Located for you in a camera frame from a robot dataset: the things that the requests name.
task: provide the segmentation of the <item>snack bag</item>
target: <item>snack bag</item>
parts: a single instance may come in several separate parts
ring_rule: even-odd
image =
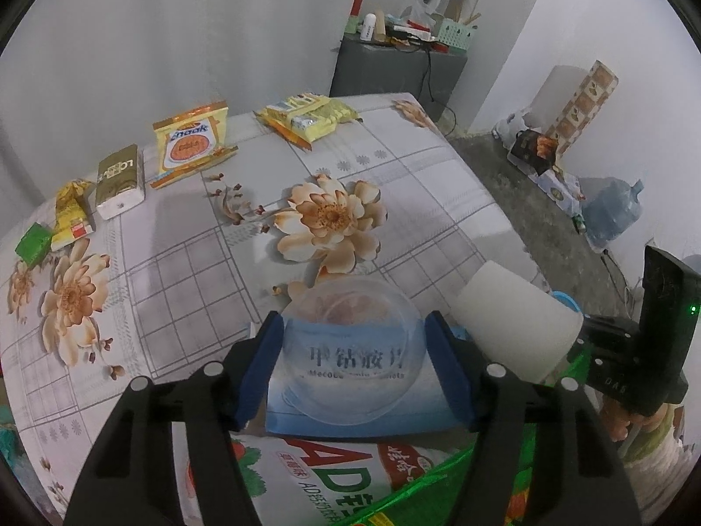
[[[175,474],[185,523],[195,525],[202,518],[182,427],[173,427]],[[406,444],[236,434],[231,442],[263,526],[333,524],[401,489],[449,456]]]
[[[83,196],[94,185],[88,180],[73,180],[56,194],[56,225],[51,238],[52,251],[92,233],[88,214],[82,204],[85,203]]]
[[[228,112],[226,101],[220,101],[154,124],[160,167],[151,187],[161,188],[234,154],[237,146],[223,144]]]
[[[305,150],[311,143],[331,134],[339,122],[353,121],[358,113],[338,99],[303,93],[268,105],[256,113],[265,124]]]

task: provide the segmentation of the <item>patterned box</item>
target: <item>patterned box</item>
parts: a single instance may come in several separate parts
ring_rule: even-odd
[[[558,157],[580,137],[617,86],[618,77],[601,61],[596,61],[577,92],[545,133],[557,140]]]

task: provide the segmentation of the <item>biscuit package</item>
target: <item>biscuit package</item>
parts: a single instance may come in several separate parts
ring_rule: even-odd
[[[228,112],[227,103],[220,101],[154,124],[160,167],[151,187],[162,188],[234,154],[237,146],[224,144]]]
[[[107,156],[97,166],[96,206],[112,219],[144,201],[144,163],[136,144]]]
[[[449,457],[437,449],[401,442],[336,443],[234,434],[230,438],[263,526],[326,526],[353,520]],[[173,426],[173,462],[184,522],[201,525],[182,424]]]
[[[338,99],[314,93],[290,96],[256,113],[265,124],[305,150],[311,143],[330,135],[339,122],[353,121],[358,113]]]

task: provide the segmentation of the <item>ad calcium milk package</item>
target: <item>ad calcium milk package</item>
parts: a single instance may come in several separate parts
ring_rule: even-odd
[[[331,443],[231,435],[241,475],[263,526],[325,526],[362,511],[448,458],[395,443]],[[173,456],[185,523],[202,525],[183,424]]]

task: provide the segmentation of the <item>white bottle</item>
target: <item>white bottle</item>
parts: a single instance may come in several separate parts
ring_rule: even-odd
[[[362,29],[360,30],[360,41],[370,41],[372,39],[372,32],[375,31],[375,22],[377,17],[375,14],[368,14],[365,16],[365,20],[362,22]]]

